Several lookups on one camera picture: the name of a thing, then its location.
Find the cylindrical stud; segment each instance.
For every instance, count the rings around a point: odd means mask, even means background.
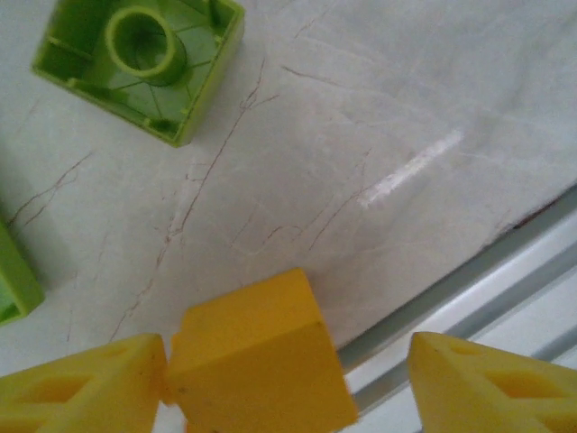
[[[153,86],[167,86],[179,79],[187,54],[179,37],[154,10],[125,7],[106,26],[105,42],[114,64]]]

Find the white marble surface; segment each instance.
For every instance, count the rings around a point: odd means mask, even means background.
[[[29,72],[52,1],[0,6],[0,203],[47,290],[0,373],[293,266],[341,345],[577,178],[577,4],[244,0],[175,150]]]

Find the yellow plastic block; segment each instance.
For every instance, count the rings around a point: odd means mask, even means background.
[[[326,433],[357,419],[296,269],[187,311],[167,383],[195,433]]]

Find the green plastic block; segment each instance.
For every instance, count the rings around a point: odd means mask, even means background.
[[[40,284],[0,222],[0,325],[27,316],[43,300]]]
[[[32,69],[180,146],[243,32],[244,9],[231,0],[60,0]]]

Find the plastic toy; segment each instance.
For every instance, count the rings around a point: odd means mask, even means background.
[[[40,284],[0,221],[0,325],[23,318],[43,300]]]
[[[32,69],[180,146],[243,30],[244,10],[232,0],[60,0]]]
[[[300,269],[189,309],[166,381],[190,432],[327,433],[357,420]]]

